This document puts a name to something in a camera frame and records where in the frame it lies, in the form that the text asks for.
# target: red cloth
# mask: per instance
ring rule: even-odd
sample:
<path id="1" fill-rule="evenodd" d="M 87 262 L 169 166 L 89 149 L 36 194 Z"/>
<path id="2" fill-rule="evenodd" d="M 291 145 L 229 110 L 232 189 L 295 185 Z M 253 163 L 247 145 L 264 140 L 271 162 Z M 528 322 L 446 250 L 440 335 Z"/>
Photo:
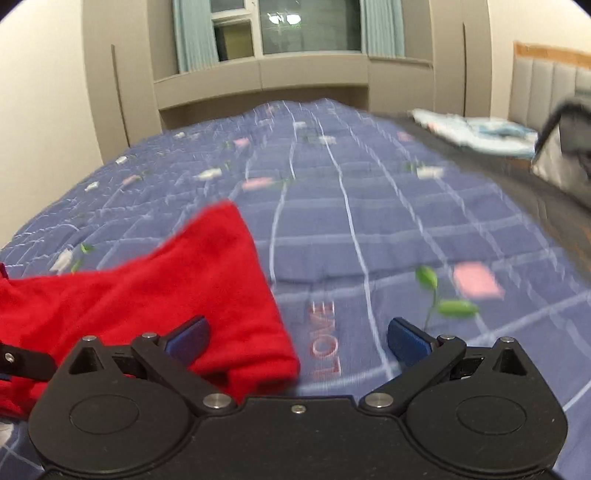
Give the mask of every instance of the red cloth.
<path id="1" fill-rule="evenodd" d="M 111 271 L 0 278 L 0 341 L 59 364 L 84 335 L 105 345 L 164 335 L 197 315 L 211 341 L 191 370 L 224 377 L 238 401 L 297 378 L 299 362 L 238 209 L 205 210 L 147 257 Z M 0 381 L 0 413 L 26 416 L 46 384 Z"/>

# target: blue quilt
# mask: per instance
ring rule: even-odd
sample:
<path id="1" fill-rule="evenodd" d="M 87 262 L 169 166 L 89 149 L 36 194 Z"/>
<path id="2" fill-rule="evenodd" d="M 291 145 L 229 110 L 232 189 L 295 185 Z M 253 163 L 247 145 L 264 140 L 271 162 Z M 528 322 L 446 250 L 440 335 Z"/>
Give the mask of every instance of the blue quilt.
<path id="1" fill-rule="evenodd" d="M 462 299 L 456 266 L 479 262 L 497 295 L 473 300 L 480 312 L 470 319 L 435 314 L 427 330 L 470 345 L 517 337 L 567 411 L 559 471 L 573 480 L 591 471 L 589 286 L 497 185 L 393 122 L 331 100 L 274 102 L 166 132 L 28 222 L 0 261 L 12 278 L 112 268 L 225 198 L 251 230 L 296 345 L 299 394 L 359 398 L 399 374 L 388 322 L 423 327 L 431 306 L 415 269 L 430 266 L 440 294 Z M 17 423 L 0 449 L 0 478 L 40 472 Z"/>

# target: wooden trim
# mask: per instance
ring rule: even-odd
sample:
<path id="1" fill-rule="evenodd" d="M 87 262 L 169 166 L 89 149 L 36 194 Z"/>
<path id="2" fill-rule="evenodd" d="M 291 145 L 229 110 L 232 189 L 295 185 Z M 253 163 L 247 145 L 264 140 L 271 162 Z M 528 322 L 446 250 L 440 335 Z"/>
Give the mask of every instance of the wooden trim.
<path id="1" fill-rule="evenodd" d="M 252 57 L 224 61 L 209 69 L 174 75 L 154 83 L 159 110 L 261 90 L 259 61 Z"/>
<path id="2" fill-rule="evenodd" d="M 568 48 L 548 47 L 545 45 L 527 45 L 515 42 L 515 56 L 548 61 L 557 61 L 584 69 L 591 69 L 591 53 L 570 50 Z"/>
<path id="3" fill-rule="evenodd" d="M 375 55 L 369 56 L 370 61 L 389 61 L 391 63 L 401 63 L 407 65 L 421 65 L 423 67 L 433 68 L 431 60 L 412 59 L 411 57 L 378 57 Z"/>

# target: curtain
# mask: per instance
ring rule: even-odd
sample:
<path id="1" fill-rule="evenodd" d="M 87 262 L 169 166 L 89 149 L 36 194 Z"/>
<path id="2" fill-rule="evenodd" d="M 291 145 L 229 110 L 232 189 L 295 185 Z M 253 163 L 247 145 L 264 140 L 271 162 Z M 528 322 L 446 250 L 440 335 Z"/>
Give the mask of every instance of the curtain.
<path id="1" fill-rule="evenodd" d="M 209 0 L 174 0 L 178 70 L 190 72 L 219 62 Z"/>
<path id="2" fill-rule="evenodd" d="M 362 52 L 404 57 L 402 0 L 361 0 Z"/>

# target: window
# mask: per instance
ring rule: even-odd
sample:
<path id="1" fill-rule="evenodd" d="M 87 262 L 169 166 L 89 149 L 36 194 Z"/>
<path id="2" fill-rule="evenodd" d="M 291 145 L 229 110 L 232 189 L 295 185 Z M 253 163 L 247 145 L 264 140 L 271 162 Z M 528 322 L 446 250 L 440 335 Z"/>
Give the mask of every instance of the window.
<path id="1" fill-rule="evenodd" d="M 214 31 L 220 61 L 254 56 L 250 22 L 214 25 Z"/>
<path id="2" fill-rule="evenodd" d="M 360 51 L 359 0 L 210 0 L 220 61 L 298 51 Z"/>
<path id="3" fill-rule="evenodd" d="M 359 0 L 259 0 L 263 52 L 361 50 Z"/>

